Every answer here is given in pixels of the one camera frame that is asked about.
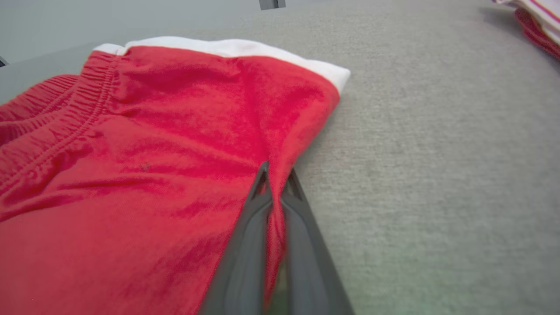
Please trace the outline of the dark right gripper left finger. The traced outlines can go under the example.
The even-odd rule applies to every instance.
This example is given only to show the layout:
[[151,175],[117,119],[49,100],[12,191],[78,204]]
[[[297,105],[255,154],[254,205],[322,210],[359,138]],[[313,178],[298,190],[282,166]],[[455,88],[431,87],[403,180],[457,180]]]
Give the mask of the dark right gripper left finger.
[[200,315],[262,315],[267,228],[273,197],[269,162],[258,169],[199,309]]

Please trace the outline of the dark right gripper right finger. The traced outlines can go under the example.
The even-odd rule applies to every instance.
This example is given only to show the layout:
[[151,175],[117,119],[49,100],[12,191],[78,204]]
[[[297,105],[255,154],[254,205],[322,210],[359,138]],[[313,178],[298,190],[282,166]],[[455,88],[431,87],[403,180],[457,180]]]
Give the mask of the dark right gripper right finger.
[[354,315],[302,185],[291,170],[280,196],[286,224],[290,315]]

